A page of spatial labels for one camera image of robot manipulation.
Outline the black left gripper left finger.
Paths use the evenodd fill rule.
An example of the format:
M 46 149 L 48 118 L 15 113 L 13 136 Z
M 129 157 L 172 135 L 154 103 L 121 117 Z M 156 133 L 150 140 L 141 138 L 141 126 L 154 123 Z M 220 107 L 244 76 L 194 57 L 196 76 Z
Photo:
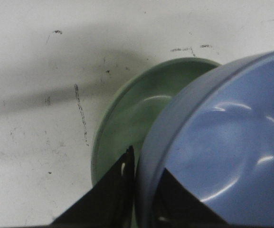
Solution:
M 129 146 L 108 172 L 52 228 L 129 228 L 135 186 L 134 149 Z

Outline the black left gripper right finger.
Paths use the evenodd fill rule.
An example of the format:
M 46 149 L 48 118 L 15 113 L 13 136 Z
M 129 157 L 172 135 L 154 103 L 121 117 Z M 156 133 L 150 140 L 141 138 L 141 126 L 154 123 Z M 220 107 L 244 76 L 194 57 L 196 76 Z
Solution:
M 226 228 L 228 223 L 187 191 L 167 170 L 155 193 L 157 228 Z

